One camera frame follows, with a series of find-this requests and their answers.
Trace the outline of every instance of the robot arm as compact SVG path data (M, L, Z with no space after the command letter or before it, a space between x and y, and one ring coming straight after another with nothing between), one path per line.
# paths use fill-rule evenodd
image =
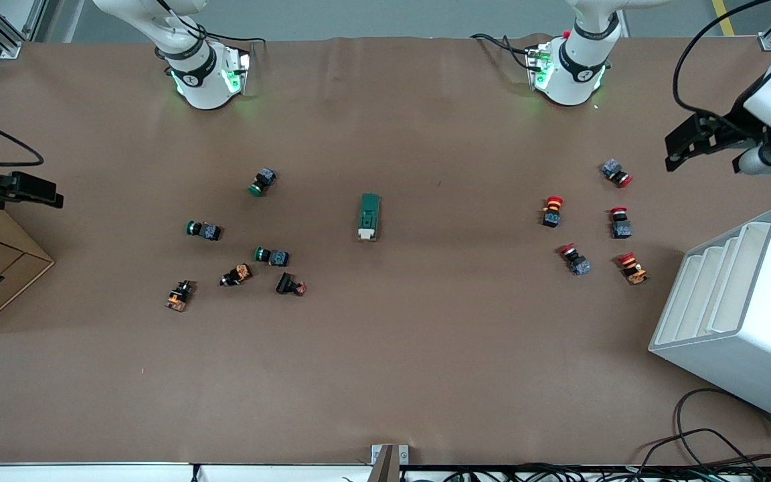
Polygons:
M156 44L171 65L180 95L198 109L223 106L245 89L248 53L208 39L189 16L206 0L94 0L98 8L122 19Z
M577 106L600 86L609 52L620 37L619 9L649 9L670 0L566 0L576 10L569 37L530 52L529 84L550 100Z
M771 65L720 118L696 112L666 136L666 168L674 171L698 155L746 149L736 173L771 175Z
M566 0L576 10L576 25L586 31L604 31L618 10L652 9L670 0Z

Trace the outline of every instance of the white shelf slot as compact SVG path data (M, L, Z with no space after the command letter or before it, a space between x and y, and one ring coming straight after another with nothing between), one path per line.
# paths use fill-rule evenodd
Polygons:
M649 350L771 412L771 210L685 254Z

